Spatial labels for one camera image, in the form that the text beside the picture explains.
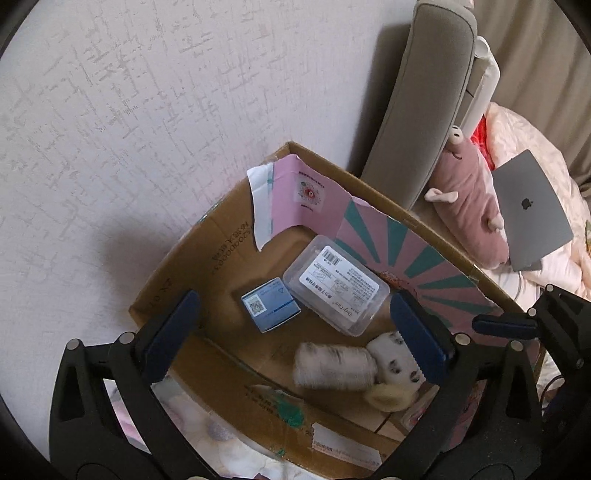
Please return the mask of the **cream fluffy scrunchie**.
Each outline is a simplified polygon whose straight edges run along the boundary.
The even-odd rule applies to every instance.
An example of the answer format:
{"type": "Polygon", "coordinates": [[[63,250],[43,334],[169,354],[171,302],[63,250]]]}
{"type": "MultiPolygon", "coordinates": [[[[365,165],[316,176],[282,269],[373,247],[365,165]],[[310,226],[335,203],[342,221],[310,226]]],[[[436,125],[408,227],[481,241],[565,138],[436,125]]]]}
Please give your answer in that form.
{"type": "Polygon", "coordinates": [[[379,383],[363,393],[363,399],[381,412],[401,412],[410,408],[417,401],[421,386],[421,382],[379,383]]]}

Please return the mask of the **pink fluffy scrunchie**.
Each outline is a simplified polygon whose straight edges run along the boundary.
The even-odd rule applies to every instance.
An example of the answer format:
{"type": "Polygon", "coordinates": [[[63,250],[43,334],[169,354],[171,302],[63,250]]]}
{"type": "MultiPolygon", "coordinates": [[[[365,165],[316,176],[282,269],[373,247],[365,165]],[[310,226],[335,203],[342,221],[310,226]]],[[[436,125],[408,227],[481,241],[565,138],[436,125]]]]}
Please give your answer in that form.
{"type": "Polygon", "coordinates": [[[294,384],[308,389],[365,391],[378,376],[365,348],[301,343],[294,355],[294,384]]]}

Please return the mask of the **clear cotton swab box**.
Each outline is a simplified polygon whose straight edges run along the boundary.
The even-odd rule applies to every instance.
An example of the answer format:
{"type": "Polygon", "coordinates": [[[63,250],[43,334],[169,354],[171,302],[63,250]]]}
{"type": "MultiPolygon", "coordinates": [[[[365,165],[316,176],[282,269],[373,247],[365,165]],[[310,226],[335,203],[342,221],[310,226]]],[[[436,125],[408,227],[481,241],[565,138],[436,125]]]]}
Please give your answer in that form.
{"type": "Polygon", "coordinates": [[[298,302],[352,337],[365,333],[391,293],[384,280],[324,235],[287,267],[283,283],[298,302]]]}

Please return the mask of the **small blue box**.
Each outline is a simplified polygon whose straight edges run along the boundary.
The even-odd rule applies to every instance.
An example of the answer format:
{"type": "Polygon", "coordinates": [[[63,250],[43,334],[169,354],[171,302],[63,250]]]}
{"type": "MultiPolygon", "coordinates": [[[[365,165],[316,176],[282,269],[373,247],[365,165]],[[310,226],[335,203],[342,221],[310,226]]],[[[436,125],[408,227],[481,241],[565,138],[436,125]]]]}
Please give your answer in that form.
{"type": "Polygon", "coordinates": [[[260,332],[270,332],[301,313],[301,307],[280,277],[242,295],[242,305],[260,332]]]}

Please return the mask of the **red blue dental floss box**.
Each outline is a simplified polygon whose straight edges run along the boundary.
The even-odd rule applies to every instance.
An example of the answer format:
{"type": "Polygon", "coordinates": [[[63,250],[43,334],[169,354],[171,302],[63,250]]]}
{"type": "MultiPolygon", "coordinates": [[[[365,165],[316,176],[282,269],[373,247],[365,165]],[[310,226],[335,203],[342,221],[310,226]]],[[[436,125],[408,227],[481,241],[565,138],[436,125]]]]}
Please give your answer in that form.
{"type": "Polygon", "coordinates": [[[418,424],[438,392],[439,387],[435,385],[406,411],[400,422],[407,431],[411,431],[418,424]]]}

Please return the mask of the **grey laptop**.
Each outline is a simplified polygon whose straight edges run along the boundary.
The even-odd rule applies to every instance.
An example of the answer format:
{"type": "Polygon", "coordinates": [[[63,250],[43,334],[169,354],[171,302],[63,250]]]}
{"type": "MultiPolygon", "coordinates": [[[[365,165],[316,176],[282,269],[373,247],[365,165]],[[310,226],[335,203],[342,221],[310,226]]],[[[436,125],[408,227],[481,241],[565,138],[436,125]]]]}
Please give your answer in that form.
{"type": "Polygon", "coordinates": [[[559,198],[531,151],[497,167],[493,182],[515,271],[541,268],[541,260],[573,239],[559,198]]]}

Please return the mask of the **blue floral bed sheet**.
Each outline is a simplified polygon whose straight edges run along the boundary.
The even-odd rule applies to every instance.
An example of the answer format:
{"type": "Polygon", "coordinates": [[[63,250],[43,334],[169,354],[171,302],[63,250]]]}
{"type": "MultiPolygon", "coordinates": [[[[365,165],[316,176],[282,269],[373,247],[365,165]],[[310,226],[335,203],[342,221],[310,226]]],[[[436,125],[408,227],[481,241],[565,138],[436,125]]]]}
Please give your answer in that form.
{"type": "Polygon", "coordinates": [[[174,425],[191,447],[225,478],[315,479],[318,476],[266,452],[228,427],[167,376],[151,386],[174,425]]]}

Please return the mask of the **pink plush toy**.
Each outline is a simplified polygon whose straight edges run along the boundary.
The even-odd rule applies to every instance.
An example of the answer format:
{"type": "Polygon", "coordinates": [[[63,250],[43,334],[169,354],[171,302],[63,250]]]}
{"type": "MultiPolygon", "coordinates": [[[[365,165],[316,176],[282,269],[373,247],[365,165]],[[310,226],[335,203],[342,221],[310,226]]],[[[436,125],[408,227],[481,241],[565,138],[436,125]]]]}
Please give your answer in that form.
{"type": "Polygon", "coordinates": [[[504,219],[492,176],[478,148],[456,125],[449,130],[425,200],[480,267],[494,270],[508,262],[504,219]]]}

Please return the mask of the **red cloth item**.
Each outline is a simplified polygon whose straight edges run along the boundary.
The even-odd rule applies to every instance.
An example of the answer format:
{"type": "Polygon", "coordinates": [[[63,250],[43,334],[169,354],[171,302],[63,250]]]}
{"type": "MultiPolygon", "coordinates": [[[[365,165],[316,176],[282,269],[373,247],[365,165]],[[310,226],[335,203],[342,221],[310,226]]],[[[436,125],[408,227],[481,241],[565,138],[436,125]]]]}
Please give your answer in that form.
{"type": "Polygon", "coordinates": [[[485,116],[481,117],[475,131],[471,136],[471,141],[482,154],[488,169],[490,171],[494,171],[496,166],[488,148],[488,128],[485,116]]]}

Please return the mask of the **pink quilt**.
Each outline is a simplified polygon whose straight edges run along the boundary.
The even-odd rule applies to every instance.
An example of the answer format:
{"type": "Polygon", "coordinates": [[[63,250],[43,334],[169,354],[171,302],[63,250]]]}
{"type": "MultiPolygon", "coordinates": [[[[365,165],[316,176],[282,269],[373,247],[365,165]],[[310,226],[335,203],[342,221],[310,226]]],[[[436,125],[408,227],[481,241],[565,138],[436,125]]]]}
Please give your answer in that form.
{"type": "Polygon", "coordinates": [[[512,271],[526,285],[514,295],[533,305],[548,284],[590,298],[590,211],[560,150],[512,110],[491,103],[487,146],[495,165],[512,271]]]}

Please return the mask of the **pink cardboard box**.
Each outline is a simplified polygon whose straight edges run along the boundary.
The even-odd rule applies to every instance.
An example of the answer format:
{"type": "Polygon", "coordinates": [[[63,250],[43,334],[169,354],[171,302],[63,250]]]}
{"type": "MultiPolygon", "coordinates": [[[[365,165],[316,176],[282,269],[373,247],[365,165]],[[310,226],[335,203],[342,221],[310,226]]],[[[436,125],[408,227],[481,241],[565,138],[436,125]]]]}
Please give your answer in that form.
{"type": "Polygon", "coordinates": [[[406,210],[294,143],[179,241],[130,307],[176,322],[172,373],[267,452],[331,479],[525,479],[536,341],[516,302],[406,210]]]}

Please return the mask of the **beige curtain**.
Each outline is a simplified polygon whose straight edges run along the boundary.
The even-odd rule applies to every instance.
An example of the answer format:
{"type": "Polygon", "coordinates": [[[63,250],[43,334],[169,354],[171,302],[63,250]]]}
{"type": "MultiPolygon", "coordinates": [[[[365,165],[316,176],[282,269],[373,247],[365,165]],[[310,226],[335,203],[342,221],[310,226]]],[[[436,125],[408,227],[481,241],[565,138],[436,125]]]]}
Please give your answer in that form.
{"type": "Polygon", "coordinates": [[[553,1],[474,3],[501,78],[494,101],[526,118],[564,156],[590,197],[590,53],[553,1]]]}

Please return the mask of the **white bed frame post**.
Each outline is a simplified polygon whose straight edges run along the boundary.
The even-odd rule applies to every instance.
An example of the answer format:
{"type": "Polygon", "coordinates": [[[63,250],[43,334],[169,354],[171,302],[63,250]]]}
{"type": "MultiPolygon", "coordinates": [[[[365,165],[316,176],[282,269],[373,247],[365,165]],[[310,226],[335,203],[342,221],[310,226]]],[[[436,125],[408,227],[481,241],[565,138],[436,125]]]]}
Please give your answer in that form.
{"type": "Polygon", "coordinates": [[[474,61],[464,92],[456,124],[466,137],[471,137],[486,114],[501,78],[501,71],[487,40],[478,36],[474,61]]]}

